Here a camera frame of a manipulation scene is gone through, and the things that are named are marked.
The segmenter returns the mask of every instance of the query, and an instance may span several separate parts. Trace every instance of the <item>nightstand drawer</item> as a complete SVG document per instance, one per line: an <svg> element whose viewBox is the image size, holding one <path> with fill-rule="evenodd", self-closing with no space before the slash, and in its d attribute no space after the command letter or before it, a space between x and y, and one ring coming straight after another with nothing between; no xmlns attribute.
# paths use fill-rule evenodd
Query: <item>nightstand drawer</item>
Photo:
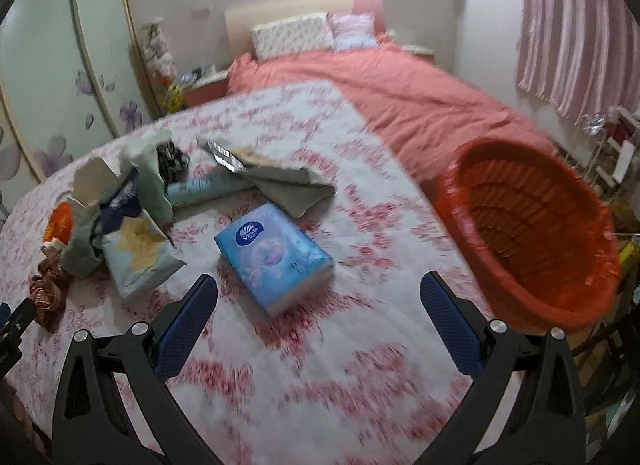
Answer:
<svg viewBox="0 0 640 465"><path fill-rule="evenodd" d="M222 99L226 96L226 89L229 86L228 78L209 82L197 88L191 88L184 92L184 102L190 108L200 106L207 102Z"/></svg>

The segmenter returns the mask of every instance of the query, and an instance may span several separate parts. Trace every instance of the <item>curtain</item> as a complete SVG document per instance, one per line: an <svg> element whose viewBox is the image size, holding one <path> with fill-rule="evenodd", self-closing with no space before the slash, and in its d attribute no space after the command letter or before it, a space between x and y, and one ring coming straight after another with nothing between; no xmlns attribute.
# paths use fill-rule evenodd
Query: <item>curtain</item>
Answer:
<svg viewBox="0 0 640 465"><path fill-rule="evenodd" d="M624 0L523 0L517 84L567 118L640 114L640 26Z"/></svg>

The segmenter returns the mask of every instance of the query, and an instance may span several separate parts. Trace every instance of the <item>blue tissue package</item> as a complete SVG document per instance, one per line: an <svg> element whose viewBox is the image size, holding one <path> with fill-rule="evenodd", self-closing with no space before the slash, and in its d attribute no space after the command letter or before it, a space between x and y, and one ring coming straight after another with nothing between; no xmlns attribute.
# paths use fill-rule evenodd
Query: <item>blue tissue package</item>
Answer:
<svg viewBox="0 0 640 465"><path fill-rule="evenodd" d="M271 203L231 223L216 243L270 317L314 291L334 271L332 258Z"/></svg>

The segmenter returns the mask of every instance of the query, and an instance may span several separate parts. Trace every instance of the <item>laundry basket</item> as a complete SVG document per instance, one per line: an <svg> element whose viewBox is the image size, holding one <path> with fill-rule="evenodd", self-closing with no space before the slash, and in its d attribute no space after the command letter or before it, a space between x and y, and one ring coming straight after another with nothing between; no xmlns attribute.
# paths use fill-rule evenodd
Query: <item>laundry basket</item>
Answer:
<svg viewBox="0 0 640 465"><path fill-rule="evenodd" d="M620 269L608 209L559 160L474 140L456 152L434 205L497 318L574 333L609 309Z"/></svg>

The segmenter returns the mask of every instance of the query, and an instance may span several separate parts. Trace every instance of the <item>metal screw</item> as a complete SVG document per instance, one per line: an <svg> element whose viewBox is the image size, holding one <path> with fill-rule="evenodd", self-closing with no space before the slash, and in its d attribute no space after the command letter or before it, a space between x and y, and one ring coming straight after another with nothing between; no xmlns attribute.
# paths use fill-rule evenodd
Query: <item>metal screw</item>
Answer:
<svg viewBox="0 0 640 465"><path fill-rule="evenodd" d="M492 320L489 327L492 331L495 331L495 333L505 333L508 330L508 326L505 321L500 319Z"/></svg>
<svg viewBox="0 0 640 465"><path fill-rule="evenodd" d="M562 340L564 339L564 331L562 331L560 328L552 328L551 337L553 337L556 340Z"/></svg>
<svg viewBox="0 0 640 465"><path fill-rule="evenodd" d="M76 342L83 342L86 340L87 337L89 337L89 332L87 330L80 330L80 331L76 331L76 334L74 335L74 340Z"/></svg>
<svg viewBox="0 0 640 465"><path fill-rule="evenodd" d="M149 325L146 322L137 322L131 327L131 333L133 335L144 335L149 329Z"/></svg>

